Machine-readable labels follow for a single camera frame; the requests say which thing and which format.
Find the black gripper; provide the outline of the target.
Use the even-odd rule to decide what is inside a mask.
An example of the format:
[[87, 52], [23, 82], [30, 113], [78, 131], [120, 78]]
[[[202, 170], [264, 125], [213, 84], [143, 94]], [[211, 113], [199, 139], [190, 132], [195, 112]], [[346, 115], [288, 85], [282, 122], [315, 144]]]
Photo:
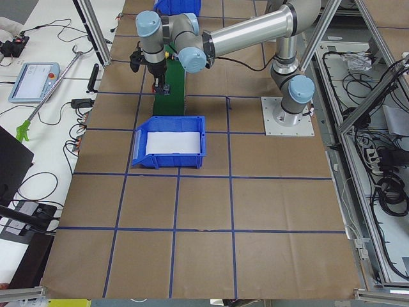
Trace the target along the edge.
[[148, 63], [148, 71], [154, 76], [152, 92], [158, 91], [158, 80], [164, 80], [166, 76], [166, 62]]

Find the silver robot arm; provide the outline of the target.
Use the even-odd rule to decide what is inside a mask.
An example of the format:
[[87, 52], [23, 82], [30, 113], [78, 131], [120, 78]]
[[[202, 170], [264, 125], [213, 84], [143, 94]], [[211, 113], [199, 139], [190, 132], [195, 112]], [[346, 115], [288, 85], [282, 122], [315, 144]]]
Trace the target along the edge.
[[155, 93], [166, 92], [166, 45], [173, 45], [179, 62], [188, 73], [210, 68], [215, 59], [274, 39], [276, 52], [270, 74], [282, 92], [274, 107], [274, 120], [284, 127], [301, 121], [303, 110], [315, 92], [312, 80], [299, 72], [297, 36], [313, 24], [320, 12], [320, 1], [279, 1], [274, 11], [216, 31], [200, 31], [193, 13], [160, 16], [143, 11], [135, 19], [141, 47], [130, 55], [130, 68], [137, 72], [147, 66], [154, 76]]

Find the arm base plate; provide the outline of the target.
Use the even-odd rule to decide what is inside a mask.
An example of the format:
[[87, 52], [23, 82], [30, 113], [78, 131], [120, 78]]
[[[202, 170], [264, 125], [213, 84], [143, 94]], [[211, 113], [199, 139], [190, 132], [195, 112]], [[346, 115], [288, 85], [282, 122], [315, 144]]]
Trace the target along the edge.
[[311, 116], [304, 116], [307, 106], [300, 114], [289, 114], [281, 106], [281, 97], [261, 97], [266, 136], [313, 137]]

